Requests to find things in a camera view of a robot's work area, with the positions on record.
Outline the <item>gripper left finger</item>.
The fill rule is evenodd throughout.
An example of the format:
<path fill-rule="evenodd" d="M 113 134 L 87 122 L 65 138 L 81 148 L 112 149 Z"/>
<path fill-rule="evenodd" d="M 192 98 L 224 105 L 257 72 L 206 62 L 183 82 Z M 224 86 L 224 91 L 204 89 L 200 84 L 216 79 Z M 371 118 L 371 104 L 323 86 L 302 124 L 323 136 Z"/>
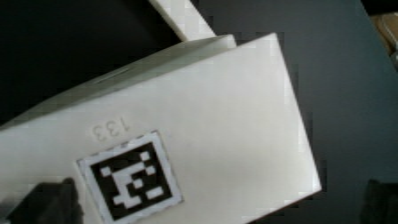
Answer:
<path fill-rule="evenodd" d="M 1 224 L 80 224 L 74 180 L 42 182 L 12 208 Z"/>

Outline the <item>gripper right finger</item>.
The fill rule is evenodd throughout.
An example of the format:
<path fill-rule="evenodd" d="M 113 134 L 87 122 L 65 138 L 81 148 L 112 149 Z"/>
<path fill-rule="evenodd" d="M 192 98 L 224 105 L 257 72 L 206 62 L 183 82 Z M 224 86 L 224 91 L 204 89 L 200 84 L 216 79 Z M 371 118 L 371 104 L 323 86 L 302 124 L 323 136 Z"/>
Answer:
<path fill-rule="evenodd" d="M 367 181 L 359 223 L 398 224 L 398 183 Z"/>

